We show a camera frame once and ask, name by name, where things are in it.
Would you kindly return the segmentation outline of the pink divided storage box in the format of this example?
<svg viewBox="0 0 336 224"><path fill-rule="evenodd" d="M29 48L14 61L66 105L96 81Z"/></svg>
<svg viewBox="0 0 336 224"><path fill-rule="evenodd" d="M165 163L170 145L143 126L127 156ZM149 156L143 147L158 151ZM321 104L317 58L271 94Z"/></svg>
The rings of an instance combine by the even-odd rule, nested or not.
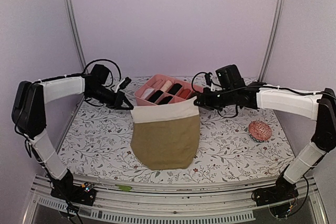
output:
<svg viewBox="0 0 336 224"><path fill-rule="evenodd" d="M170 80L172 82L172 85L175 83L180 83L183 87L179 90L179 92L176 95L171 95L168 94L169 88L166 92L164 92L154 103L151 103L148 101L148 98L156 92L156 90L160 90L160 89L155 89L155 91L153 91L145 100L141 99L141 95L144 92L144 90L146 90L147 88L151 88L151 85L153 83L155 83L157 80ZM189 96L186 99L182 99L179 97L179 94L184 90L184 89L190 89L191 93L189 94ZM156 74L154 76L152 76L149 80L147 80L135 93L135 100L137 103L137 106L149 106L149 105L158 105L158 103L166 96L172 96L172 100L168 103L168 104L172 104L172 103L179 103L182 101L186 101L188 99L191 99L192 97L196 96L197 92L203 92L203 88L201 86L198 86L196 84L191 84L189 81L186 80L181 80L178 78L174 78L174 77L169 77L169 76L165 76L163 74Z"/></svg>

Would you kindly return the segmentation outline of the khaki underwear cream waistband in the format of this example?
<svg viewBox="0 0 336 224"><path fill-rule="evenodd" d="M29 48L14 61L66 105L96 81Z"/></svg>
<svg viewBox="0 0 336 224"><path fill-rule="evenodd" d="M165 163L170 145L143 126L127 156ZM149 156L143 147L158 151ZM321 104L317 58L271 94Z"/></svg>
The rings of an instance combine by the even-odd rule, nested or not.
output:
<svg viewBox="0 0 336 224"><path fill-rule="evenodd" d="M186 169L196 155L201 120L195 97L131 110L132 151L150 170Z"/></svg>

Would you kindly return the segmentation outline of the black underwear white trim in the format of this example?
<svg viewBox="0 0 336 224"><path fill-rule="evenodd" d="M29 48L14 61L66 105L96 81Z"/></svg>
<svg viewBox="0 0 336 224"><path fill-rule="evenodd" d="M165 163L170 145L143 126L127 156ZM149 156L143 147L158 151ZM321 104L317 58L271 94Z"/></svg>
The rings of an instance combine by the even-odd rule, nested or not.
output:
<svg viewBox="0 0 336 224"><path fill-rule="evenodd" d="M171 100L172 100L172 96L166 96L164 97L159 103L158 105L164 105L164 104L168 104Z"/></svg>

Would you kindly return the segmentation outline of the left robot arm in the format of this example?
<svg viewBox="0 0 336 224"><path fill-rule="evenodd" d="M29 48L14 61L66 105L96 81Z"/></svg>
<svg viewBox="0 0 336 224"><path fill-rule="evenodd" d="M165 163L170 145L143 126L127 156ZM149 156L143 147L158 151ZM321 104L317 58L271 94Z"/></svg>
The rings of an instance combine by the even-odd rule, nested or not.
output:
<svg viewBox="0 0 336 224"><path fill-rule="evenodd" d="M59 157L49 135L51 114L48 105L80 95L112 110L132 110L134 106L124 92L131 78L123 77L120 67L116 66L117 83L108 85L106 81L111 70L104 65L105 62L110 60L98 59L88 63L92 68L90 72L83 69L35 81L24 80L17 87L11 112L14 131L24 137L28 155L35 156L50 179L59 183L57 190L67 200L77 197L78 188L71 183L73 175Z"/></svg>

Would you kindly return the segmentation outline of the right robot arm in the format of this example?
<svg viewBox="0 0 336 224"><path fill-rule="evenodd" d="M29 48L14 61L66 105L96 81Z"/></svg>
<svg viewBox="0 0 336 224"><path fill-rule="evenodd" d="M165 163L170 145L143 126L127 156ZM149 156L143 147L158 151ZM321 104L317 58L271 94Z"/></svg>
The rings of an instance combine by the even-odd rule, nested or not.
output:
<svg viewBox="0 0 336 224"><path fill-rule="evenodd" d="M216 111L230 105L236 108L274 110L286 134L294 126L308 122L305 128L312 133L312 137L306 145L303 145L302 140L298 144L292 143L293 147L302 149L272 188L271 196L276 201L282 201L290 195L292 186L335 149L335 93L332 89L306 91L257 81L246 84L236 65L216 70L219 83L212 81L210 72L203 74L207 87L195 92L196 106ZM299 121L290 126L294 119Z"/></svg>

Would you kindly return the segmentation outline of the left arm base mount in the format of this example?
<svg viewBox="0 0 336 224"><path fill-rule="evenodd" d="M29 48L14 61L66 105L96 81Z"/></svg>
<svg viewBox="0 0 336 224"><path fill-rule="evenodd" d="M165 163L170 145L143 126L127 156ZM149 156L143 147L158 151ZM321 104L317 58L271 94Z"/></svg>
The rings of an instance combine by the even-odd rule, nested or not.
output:
<svg viewBox="0 0 336 224"><path fill-rule="evenodd" d="M81 185L74 185L71 182L69 186L65 186L55 181L52 184L53 189L50 194L55 198L86 206L93 206L95 202L97 191L93 183L85 182Z"/></svg>

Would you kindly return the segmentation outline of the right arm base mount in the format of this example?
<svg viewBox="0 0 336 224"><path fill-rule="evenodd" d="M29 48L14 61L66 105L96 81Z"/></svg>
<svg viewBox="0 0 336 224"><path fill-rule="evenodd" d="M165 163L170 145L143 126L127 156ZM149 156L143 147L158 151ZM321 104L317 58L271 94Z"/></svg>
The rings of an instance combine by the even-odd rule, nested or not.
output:
<svg viewBox="0 0 336 224"><path fill-rule="evenodd" d="M279 177L274 186L255 189L251 194L251 199L257 206L287 201L285 204L270 208L270 212L274 217L286 218L290 215L298 196L296 184L291 184L284 178Z"/></svg>

